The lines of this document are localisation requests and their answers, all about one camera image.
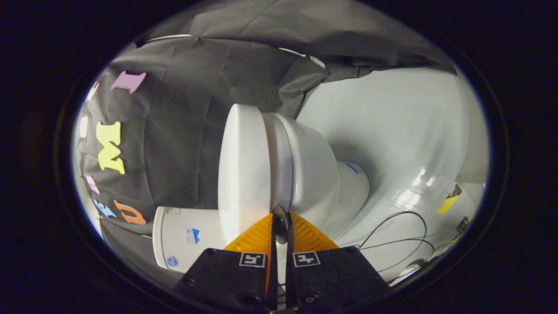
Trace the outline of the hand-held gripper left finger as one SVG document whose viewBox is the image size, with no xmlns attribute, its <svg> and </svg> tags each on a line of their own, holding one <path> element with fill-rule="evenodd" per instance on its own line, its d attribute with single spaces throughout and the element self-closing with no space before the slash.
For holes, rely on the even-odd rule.
<svg viewBox="0 0 558 314">
<path fill-rule="evenodd" d="M 271 312 L 278 307 L 273 213 L 223 249 L 205 249 L 174 292 L 226 312 Z"/>
</svg>

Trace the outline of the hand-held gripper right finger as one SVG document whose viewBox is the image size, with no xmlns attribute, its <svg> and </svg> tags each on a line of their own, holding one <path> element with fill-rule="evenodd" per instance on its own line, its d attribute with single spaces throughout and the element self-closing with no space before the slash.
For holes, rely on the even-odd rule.
<svg viewBox="0 0 558 314">
<path fill-rule="evenodd" d="M 294 312 L 347 312 L 376 302 L 390 288 L 354 246 L 341 248 L 295 213 L 288 226 L 285 304 Z"/>
</svg>

